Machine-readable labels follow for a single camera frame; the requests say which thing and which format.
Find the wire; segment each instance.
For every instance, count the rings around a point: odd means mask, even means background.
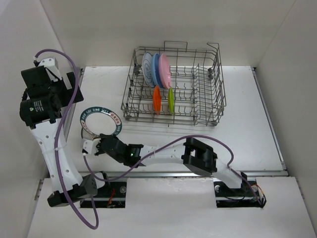
[[[113,196],[115,195],[115,190],[114,188],[112,189],[111,191],[111,197],[109,198],[108,200],[108,204],[107,204],[107,207],[112,203],[112,199],[113,199]]]
[[[70,62],[70,64],[72,65],[73,67],[73,70],[74,70],[74,74],[75,74],[75,88],[74,88],[74,92],[73,92],[73,95],[71,96],[70,100],[69,100],[69,103],[64,111],[64,114],[62,115],[61,117],[61,120],[58,124],[58,127],[57,127],[57,131],[56,131],[56,136],[55,136],[55,140],[54,140],[54,149],[55,149],[55,160],[56,160],[56,168],[57,168],[57,174],[58,174],[58,178],[59,178],[59,181],[60,181],[60,185],[61,185],[61,188],[63,190],[63,193],[65,195],[65,198],[68,202],[68,204],[71,206],[71,208],[73,209],[73,211],[75,212],[75,214],[79,217],[79,219],[89,228],[95,230],[98,228],[99,226],[99,218],[98,218],[98,213],[97,213],[97,210],[96,210],[96,206],[95,206],[95,202],[94,202],[94,198],[93,196],[91,196],[91,203],[92,203],[92,207],[93,207],[93,210],[94,210],[94,213],[95,213],[95,218],[96,218],[96,225],[93,226],[91,223],[89,223],[84,217],[83,215],[79,212],[79,210],[77,209],[77,207],[75,206],[74,202],[71,200],[68,192],[67,192],[67,189],[66,189],[66,186],[65,186],[65,183],[64,183],[64,180],[63,180],[63,175],[62,175],[62,172],[61,172],[61,168],[60,168],[60,161],[59,161],[59,154],[58,154],[58,139],[59,139],[59,134],[62,130],[62,127],[65,123],[65,120],[66,120],[66,117],[67,117],[67,113],[69,111],[69,109],[71,108],[73,102],[74,102],[74,99],[75,99],[75,96],[77,94],[77,91],[78,91],[78,85],[79,85],[79,71],[78,71],[78,68],[76,67],[74,61],[68,56],[66,55],[65,53],[61,52],[61,51],[58,51],[58,50],[54,50],[54,49],[44,49],[44,50],[41,50],[39,52],[37,52],[37,54],[34,56],[34,60],[36,61],[37,58],[39,57],[40,54],[44,53],[44,52],[54,52],[54,53],[57,53],[57,54],[60,54],[62,56],[64,56],[65,58],[68,59],[68,61]]]
[[[147,154],[146,156],[144,156],[143,158],[141,158],[137,163],[135,163],[130,169],[128,169],[126,172],[124,172],[123,174],[121,174],[120,176],[116,177],[116,178],[109,178],[109,179],[103,179],[103,178],[99,178],[98,176],[95,175],[95,173],[92,171],[92,169],[90,168],[90,166],[88,165],[88,162],[87,162],[87,158],[86,158],[86,154],[84,153],[83,156],[84,156],[84,162],[86,164],[86,167],[88,169],[88,171],[95,177],[95,179],[97,180],[100,180],[100,181],[105,181],[105,182],[112,182],[112,181],[116,181],[118,179],[121,179],[123,178],[124,176],[126,176],[128,173],[130,173],[134,168],[136,168],[140,163],[142,163],[142,161],[144,161],[147,157],[153,155],[154,153],[157,153],[161,150],[164,150],[165,148],[171,146],[172,144],[175,144],[176,142],[180,141],[180,140],[183,140],[183,139],[187,139],[187,138],[204,138],[204,139],[209,139],[209,140],[212,140],[214,142],[217,142],[218,144],[222,145],[224,148],[226,148],[230,155],[231,155],[231,159],[230,161],[228,162],[227,164],[227,167],[228,169],[230,169],[237,177],[241,178],[244,182],[246,182],[246,184],[249,186],[249,188],[251,189],[254,197],[257,199],[258,203],[262,206],[263,204],[261,203],[260,199],[258,198],[257,194],[253,191],[252,189],[252,186],[251,184],[244,178],[242,177],[238,172],[236,172],[234,169],[232,169],[230,167],[230,164],[233,162],[233,159],[234,159],[234,154],[233,154],[233,151],[230,149],[229,146],[227,146],[225,143],[223,143],[222,141],[218,140],[218,139],[215,139],[213,137],[210,137],[210,136],[206,136],[206,135],[185,135],[185,136],[182,136],[182,137],[179,137],[178,139],[164,145],[163,147]]]

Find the white backdrop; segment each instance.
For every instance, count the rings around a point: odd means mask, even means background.
[[[256,66],[295,0],[41,0],[83,66],[129,65],[137,46],[220,43],[223,65]]]

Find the metal wire basket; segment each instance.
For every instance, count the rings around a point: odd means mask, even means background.
[[[219,44],[209,49],[189,49],[187,42],[165,41],[163,47],[138,47],[133,52],[121,109],[127,120],[169,124],[216,126],[223,116],[226,98]],[[161,111],[153,108],[154,88],[144,79],[145,52],[166,54],[170,63],[174,112],[168,108],[168,89],[160,89]]]

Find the white table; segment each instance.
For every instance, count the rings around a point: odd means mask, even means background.
[[[232,167],[245,172],[282,171],[281,158],[275,145],[263,103],[249,66],[224,66],[223,78],[227,98],[224,116],[216,127],[167,125],[126,121],[120,109],[129,67],[86,67],[81,90],[84,101],[76,105],[72,119],[68,146],[76,168],[87,172],[81,154],[81,113],[89,107],[101,106],[116,112],[123,130],[118,135],[124,143],[165,145],[187,134],[204,134],[226,143],[234,152]],[[100,130],[101,121],[94,125]],[[202,140],[211,145],[220,160],[227,162],[229,153],[220,145]],[[127,167],[107,155],[89,156],[88,162],[94,171],[122,172]],[[187,172],[183,165],[153,165],[140,167],[136,172]]]
[[[314,238],[295,178],[258,178],[267,204],[216,208],[211,178],[130,178],[126,208],[98,209],[87,228],[67,207],[51,208],[45,179],[28,238]],[[80,212],[95,224],[92,209]]]

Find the black mounting bracket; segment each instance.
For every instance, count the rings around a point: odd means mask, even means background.
[[[185,154],[182,156],[182,160],[190,171],[205,177],[217,172],[217,154],[211,146],[195,138],[187,138],[184,146]]]

